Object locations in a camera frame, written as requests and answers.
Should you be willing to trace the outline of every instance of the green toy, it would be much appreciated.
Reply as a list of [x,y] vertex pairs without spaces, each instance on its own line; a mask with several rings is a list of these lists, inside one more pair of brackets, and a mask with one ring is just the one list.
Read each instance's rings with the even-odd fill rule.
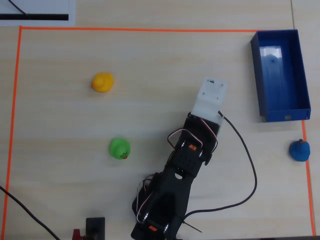
[[123,138],[112,139],[109,152],[116,159],[126,159],[130,154],[130,143]]

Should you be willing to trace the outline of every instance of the table surface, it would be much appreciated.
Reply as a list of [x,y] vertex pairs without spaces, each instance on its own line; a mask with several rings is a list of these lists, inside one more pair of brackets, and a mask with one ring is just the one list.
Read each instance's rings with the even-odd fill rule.
[[[320,105],[317,0],[77,1],[77,27],[299,30],[310,101],[306,121],[315,227],[320,225],[320,163],[315,156]],[[18,27],[0,28],[0,184],[5,186]],[[300,121],[265,123],[259,116],[250,40],[254,32],[128,32],[23,30],[12,144],[10,192],[61,239],[105,217],[106,239],[131,239],[131,203],[146,175],[159,172],[171,152],[166,137],[182,126],[205,77],[228,83],[221,111],[242,134],[258,177],[241,206],[195,214],[184,240],[311,236],[306,164],[289,144],[302,138]],[[97,72],[111,72],[108,94],[94,92]],[[108,154],[114,137],[131,143],[127,160]],[[188,212],[243,200],[254,177],[230,126],[203,166]],[[5,239],[51,239],[8,200]]]

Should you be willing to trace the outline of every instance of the blue box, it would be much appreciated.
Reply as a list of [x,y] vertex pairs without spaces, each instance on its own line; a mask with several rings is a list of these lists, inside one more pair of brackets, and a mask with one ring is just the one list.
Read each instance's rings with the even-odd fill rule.
[[251,49],[260,115],[265,121],[310,119],[298,31],[257,31]]

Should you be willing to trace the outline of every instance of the orange tape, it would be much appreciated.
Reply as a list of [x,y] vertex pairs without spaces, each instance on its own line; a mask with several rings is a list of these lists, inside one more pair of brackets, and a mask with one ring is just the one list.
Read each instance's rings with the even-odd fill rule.
[[[12,157],[12,143],[14,141],[15,110],[16,110],[16,95],[17,95],[20,47],[21,47],[21,34],[22,34],[22,26],[19,26],[18,45],[17,45],[17,49],[16,49],[16,59],[15,59],[13,96],[12,96],[12,110],[11,110],[11,126],[10,126],[8,164],[7,164],[7,169],[6,169],[6,182],[5,182],[5,190],[7,190],[7,191],[9,191],[11,157]],[[4,195],[4,206],[3,206],[3,217],[2,217],[1,240],[5,240],[7,208],[8,208],[8,195],[5,194]]]
[[[307,141],[307,131],[306,131],[305,120],[302,120],[301,124],[302,124],[303,140]],[[312,236],[316,236],[316,224],[315,224],[315,216],[314,216],[314,202],[313,202],[313,199],[312,199],[312,187],[311,187],[311,175],[310,175],[309,160],[307,160],[305,162],[305,169],[306,169],[306,181],[307,181],[307,184],[308,184],[308,197],[309,197],[309,211],[310,211],[311,230],[312,230]]]
[[126,31],[126,32],[171,32],[171,33],[255,33],[255,29],[163,29],[125,27],[50,27],[23,26],[24,30],[82,30],[82,31]]
[[[10,140],[9,140],[9,151],[8,151],[8,163],[6,171],[6,183],[5,189],[9,191],[10,172],[11,172],[11,159],[12,159],[12,148],[14,139],[14,126],[15,126],[15,110],[16,110],[16,96],[17,96],[17,83],[18,83],[18,71],[19,71],[19,59],[20,59],[20,48],[21,48],[21,36],[22,30],[79,30],[79,31],[126,31],[126,32],[171,32],[171,33],[255,33],[256,29],[156,29],[156,28],[119,28],[119,27],[38,27],[38,26],[19,26],[18,44],[16,50],[15,60],[15,73],[14,73],[14,84],[13,84],[13,96],[12,96],[12,110],[11,110],[11,126],[10,126]],[[303,140],[307,141],[307,133],[305,121],[302,120],[302,134]],[[309,160],[305,162],[306,177],[308,185],[308,198],[309,198],[309,210],[312,235],[316,236],[315,217],[313,210],[313,199],[312,199],[312,188],[310,178],[310,166]],[[3,206],[3,218],[2,218],[2,231],[1,240],[5,240],[6,230],[6,219],[7,219],[7,208],[8,208],[8,195],[4,196]]]
[[154,226],[151,226],[151,225],[150,225],[149,228],[150,228],[152,231],[154,231],[154,232],[155,232],[155,231],[158,231],[158,229],[156,229]]

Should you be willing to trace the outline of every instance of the rubber duck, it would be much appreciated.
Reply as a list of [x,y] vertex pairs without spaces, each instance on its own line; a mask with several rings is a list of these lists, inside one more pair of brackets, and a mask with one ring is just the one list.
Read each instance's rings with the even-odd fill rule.
[[130,154],[130,143],[123,138],[114,138],[109,145],[109,151],[116,159],[127,159]]
[[112,88],[114,77],[108,72],[99,72],[94,76],[91,86],[99,93],[106,93]]
[[307,141],[300,139],[290,144],[289,152],[296,161],[305,162],[310,156],[310,145]]

